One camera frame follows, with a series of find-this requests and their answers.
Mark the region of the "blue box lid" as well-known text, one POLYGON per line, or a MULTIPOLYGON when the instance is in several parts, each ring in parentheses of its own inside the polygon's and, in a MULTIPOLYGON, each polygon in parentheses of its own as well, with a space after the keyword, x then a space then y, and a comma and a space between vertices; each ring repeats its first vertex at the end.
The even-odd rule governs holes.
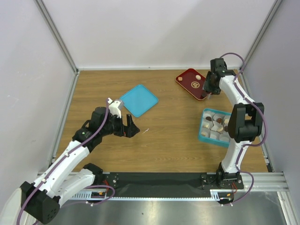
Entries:
POLYGON ((137 118, 158 103, 158 98, 142 84, 122 95, 120 100, 123 101, 126 109, 137 118))

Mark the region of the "cream chocolate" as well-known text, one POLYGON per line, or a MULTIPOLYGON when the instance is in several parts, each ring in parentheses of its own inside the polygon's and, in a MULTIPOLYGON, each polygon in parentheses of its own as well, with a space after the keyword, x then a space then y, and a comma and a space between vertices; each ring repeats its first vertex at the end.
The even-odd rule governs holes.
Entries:
POLYGON ((208 136, 208 133, 206 133, 206 132, 201 132, 201 135, 204 136, 204 137, 207 137, 207 136, 208 136))

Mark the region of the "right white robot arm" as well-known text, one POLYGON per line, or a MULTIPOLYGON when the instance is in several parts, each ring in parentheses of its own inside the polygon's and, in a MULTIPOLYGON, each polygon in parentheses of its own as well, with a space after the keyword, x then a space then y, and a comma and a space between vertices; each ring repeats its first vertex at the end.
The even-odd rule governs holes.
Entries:
POLYGON ((203 90, 213 95, 223 91, 233 105, 228 122, 230 144, 216 171, 216 184, 220 188, 227 188, 232 182, 238 181, 246 150, 262 133, 264 105, 249 97, 240 85, 238 75, 227 68, 223 58, 210 61, 210 71, 206 75, 203 90))

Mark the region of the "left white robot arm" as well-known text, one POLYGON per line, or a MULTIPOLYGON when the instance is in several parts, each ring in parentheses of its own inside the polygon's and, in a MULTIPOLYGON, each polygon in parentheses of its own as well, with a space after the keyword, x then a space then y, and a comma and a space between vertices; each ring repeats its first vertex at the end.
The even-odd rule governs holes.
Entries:
POLYGON ((51 222, 61 206, 80 190, 102 185, 102 170, 86 165, 77 175, 68 179, 72 170, 87 157, 101 142, 103 137, 115 135, 131 138, 140 129, 134 124, 131 114, 127 114, 127 124, 123 124, 120 99, 108 99, 105 107, 97 107, 59 158, 34 182, 25 181, 21 186, 21 210, 16 223, 20 224, 23 212, 27 212, 42 224, 51 222))

